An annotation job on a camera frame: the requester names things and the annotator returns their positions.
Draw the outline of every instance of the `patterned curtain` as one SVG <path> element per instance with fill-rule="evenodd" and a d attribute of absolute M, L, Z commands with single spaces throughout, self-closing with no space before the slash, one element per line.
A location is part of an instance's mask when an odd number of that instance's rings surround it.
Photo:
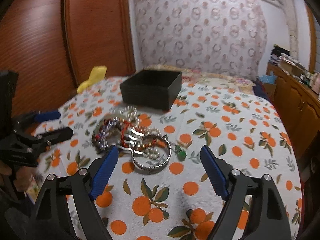
<path fill-rule="evenodd" d="M 257 0 L 134 0 L 144 67 L 176 65 L 255 79 L 267 43 Z"/>

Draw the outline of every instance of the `hand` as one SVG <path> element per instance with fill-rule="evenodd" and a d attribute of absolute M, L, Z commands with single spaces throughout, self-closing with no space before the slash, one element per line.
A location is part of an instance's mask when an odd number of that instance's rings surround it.
<path fill-rule="evenodd" d="M 32 180 L 32 172 L 34 168 L 31 167 L 21 167 L 16 172 L 16 179 L 13 182 L 17 191 L 26 191 L 30 186 Z M 0 161 L 0 174 L 10 176 L 12 173 L 9 166 Z M 0 184 L 3 185 L 2 178 L 0 177 Z"/>

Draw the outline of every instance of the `white wall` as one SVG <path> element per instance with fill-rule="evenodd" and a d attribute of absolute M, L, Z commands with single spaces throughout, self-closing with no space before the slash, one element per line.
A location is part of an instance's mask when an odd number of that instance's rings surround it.
<path fill-rule="evenodd" d="M 309 18 L 304 0 L 293 0 L 296 8 L 297 25 L 298 25 L 298 48 L 299 62 L 309 69 L 310 64 L 310 26 Z"/>
<path fill-rule="evenodd" d="M 259 64 L 259 75 L 266 73 L 268 60 L 271 54 L 271 50 L 274 44 L 277 44 L 284 49 L 290 49 L 289 43 L 289 30 L 286 24 L 284 13 L 281 9 L 276 6 L 259 1 L 261 8 L 263 10 L 264 16 L 266 18 L 267 29 L 268 29 L 268 42 L 266 45 L 265 53 Z M 130 17 L 131 17 L 131 27 L 132 27 L 132 41 L 133 50 L 135 55 L 136 69 L 140 70 L 142 68 L 142 62 L 140 58 L 139 46 L 137 32 L 135 28 L 135 15 L 134 15 L 134 5 L 130 2 Z"/>

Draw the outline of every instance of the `orange print tablecloth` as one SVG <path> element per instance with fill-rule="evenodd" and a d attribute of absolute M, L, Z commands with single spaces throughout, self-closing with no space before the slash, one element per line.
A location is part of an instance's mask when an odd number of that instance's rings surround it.
<path fill-rule="evenodd" d="M 109 78 L 92 86 L 59 109 L 60 120 L 37 128 L 35 134 L 62 126 L 74 131 L 70 141 L 41 155 L 35 176 L 39 186 L 50 173 L 67 176 L 100 157 L 91 135 L 104 114 L 123 106 L 119 88 L 123 80 Z M 238 91 L 184 83 L 168 113 L 150 108 L 138 108 L 138 112 L 143 125 L 159 128 L 176 145 L 166 168 L 153 175 L 138 172 L 129 155 L 119 158 L 105 192 L 96 200 L 114 240 L 206 238 L 223 201 L 200 162 L 204 144 L 245 175 L 270 174 L 296 236 L 301 211 L 297 163 L 284 126 L 268 101 Z M 187 153 L 184 160 L 178 158 L 183 150 Z M 68 205 L 76 233 L 85 239 L 72 197 Z M 248 196 L 234 239 L 243 233 L 249 206 Z"/>

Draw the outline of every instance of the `pile of jewelry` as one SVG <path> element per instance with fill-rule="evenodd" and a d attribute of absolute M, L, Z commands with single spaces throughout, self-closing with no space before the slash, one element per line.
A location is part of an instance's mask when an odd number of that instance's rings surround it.
<path fill-rule="evenodd" d="M 116 146 L 121 151 L 130 153 L 136 166 L 144 170 L 156 170 L 165 166 L 172 153 L 167 136 L 162 136 L 157 128 L 146 128 L 139 123 L 140 119 L 135 107 L 114 108 L 110 116 L 100 121 L 92 135 L 92 141 L 99 150 L 103 151 L 109 147 L 107 139 L 120 134 L 121 138 Z M 160 153 L 155 147 L 167 148 L 168 158 L 163 163 L 157 162 L 157 165 L 146 166 L 136 160 L 135 155 L 152 160 L 160 158 Z"/>

